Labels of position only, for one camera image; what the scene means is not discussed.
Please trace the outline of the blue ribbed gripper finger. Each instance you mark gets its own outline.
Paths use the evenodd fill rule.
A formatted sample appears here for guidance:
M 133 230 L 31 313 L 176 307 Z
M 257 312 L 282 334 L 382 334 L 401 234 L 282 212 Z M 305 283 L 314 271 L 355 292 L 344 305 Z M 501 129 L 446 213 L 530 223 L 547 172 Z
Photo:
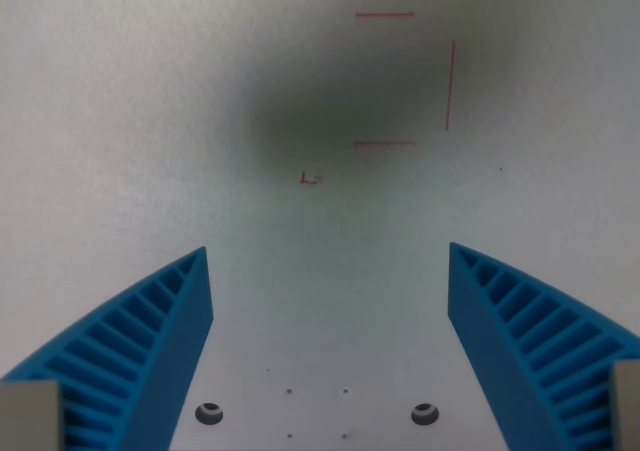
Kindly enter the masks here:
M 167 450 L 212 322 L 200 247 L 107 300 L 3 378 L 60 385 L 66 450 Z
M 458 243 L 448 316 L 509 449 L 612 449 L 610 370 L 638 357 L 637 335 Z

